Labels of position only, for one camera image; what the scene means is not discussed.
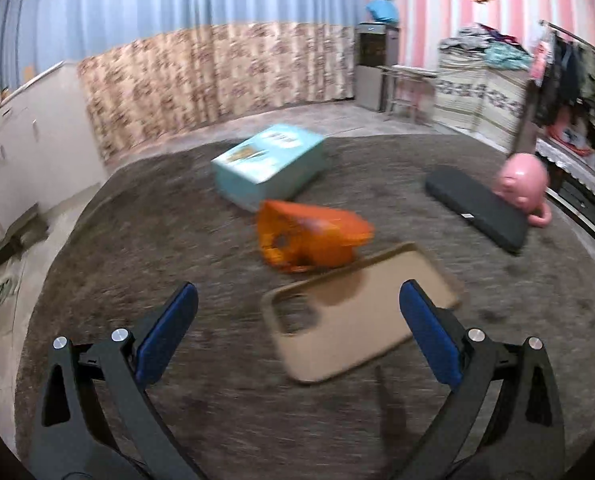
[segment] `floor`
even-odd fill
[[[384,120],[384,116],[356,107],[353,102],[307,105],[285,108],[228,123],[207,126],[176,137],[162,136],[155,145],[135,150],[120,160],[113,161],[110,169],[117,169],[141,158],[189,150],[215,140],[247,138],[276,123],[303,126],[326,136],[355,137],[375,135],[423,135],[430,133],[427,126],[405,121]],[[457,135],[443,129],[442,133]],[[22,257],[21,284],[16,298],[9,298],[0,307],[0,435],[15,452],[14,390],[28,322],[41,293],[52,261],[68,240],[75,223],[95,190],[84,192],[63,205],[50,220],[48,238],[34,245]],[[568,219],[572,230],[595,261],[595,241]],[[5,268],[0,268],[0,276]]]

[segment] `striped wallpaper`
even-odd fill
[[[400,13],[400,63],[435,68],[437,43],[458,27],[480,22],[529,46],[547,20],[595,45],[595,0],[395,0]]]

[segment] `pink piggy bank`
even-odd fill
[[[545,197],[548,173],[542,162],[530,153],[509,157],[497,176],[493,191],[529,216],[529,224],[546,227],[553,218]]]

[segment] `silver screw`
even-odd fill
[[[128,330],[126,330],[125,328],[118,328],[117,330],[114,330],[113,333],[110,335],[110,338],[113,339],[113,341],[123,341],[128,337]]]
[[[538,337],[531,337],[529,338],[529,346],[533,350],[541,350],[544,346],[542,340]]]
[[[67,344],[68,344],[68,339],[65,338],[63,335],[61,335],[61,336],[55,338],[55,341],[53,341],[53,348],[55,350],[61,350]]]
[[[482,332],[479,328],[472,328],[468,331],[468,338],[471,341],[475,341],[476,343],[480,343],[484,341],[486,338],[486,334]]]

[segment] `light blue box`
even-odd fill
[[[263,200],[288,200],[325,168],[324,137],[275,124],[213,159],[215,185],[255,212]]]

